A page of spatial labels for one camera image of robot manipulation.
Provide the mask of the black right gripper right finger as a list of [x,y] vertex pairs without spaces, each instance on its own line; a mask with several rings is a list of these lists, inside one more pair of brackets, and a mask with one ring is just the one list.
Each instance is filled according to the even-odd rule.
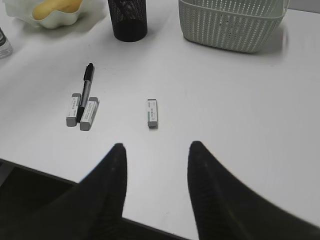
[[190,145],[187,183],[201,240],[318,240],[319,227],[258,195],[200,141]]

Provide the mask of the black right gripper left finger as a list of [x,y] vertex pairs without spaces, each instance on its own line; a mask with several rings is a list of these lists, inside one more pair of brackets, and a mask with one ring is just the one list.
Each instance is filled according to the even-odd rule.
[[127,192],[127,153],[117,143],[77,185],[25,220],[2,228],[2,240],[118,240]]

